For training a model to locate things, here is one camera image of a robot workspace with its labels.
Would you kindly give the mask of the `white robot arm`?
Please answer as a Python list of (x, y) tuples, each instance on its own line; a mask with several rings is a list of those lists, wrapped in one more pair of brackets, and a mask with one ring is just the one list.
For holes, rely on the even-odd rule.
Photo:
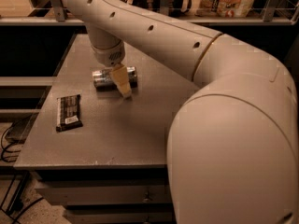
[(167, 169), (177, 224), (297, 224), (298, 98), (272, 55), (121, 0), (64, 0), (107, 61), (118, 38), (191, 81)]

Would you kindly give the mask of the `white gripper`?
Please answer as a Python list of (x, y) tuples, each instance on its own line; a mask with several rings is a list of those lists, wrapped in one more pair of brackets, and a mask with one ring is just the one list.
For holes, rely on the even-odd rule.
[(121, 41), (117, 45), (108, 49), (99, 49), (92, 46), (93, 55), (100, 64), (106, 67), (113, 67), (110, 71), (110, 76), (113, 83), (116, 85), (118, 91), (123, 98), (129, 98), (132, 95), (131, 86), (127, 68), (121, 64), (125, 57), (124, 43)]

